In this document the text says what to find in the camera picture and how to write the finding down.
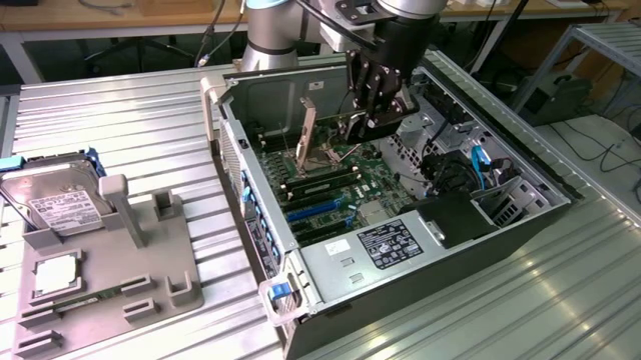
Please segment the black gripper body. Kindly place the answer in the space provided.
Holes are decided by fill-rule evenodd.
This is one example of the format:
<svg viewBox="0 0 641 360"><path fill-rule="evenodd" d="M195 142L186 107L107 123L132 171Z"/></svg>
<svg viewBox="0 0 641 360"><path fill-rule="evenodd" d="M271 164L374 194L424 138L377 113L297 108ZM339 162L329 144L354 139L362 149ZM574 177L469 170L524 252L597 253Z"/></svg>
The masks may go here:
<svg viewBox="0 0 641 360"><path fill-rule="evenodd" d="M374 26L375 49L363 48L365 58L395 70L413 70L430 45L430 33L440 15L426 19L397 17Z"/></svg>

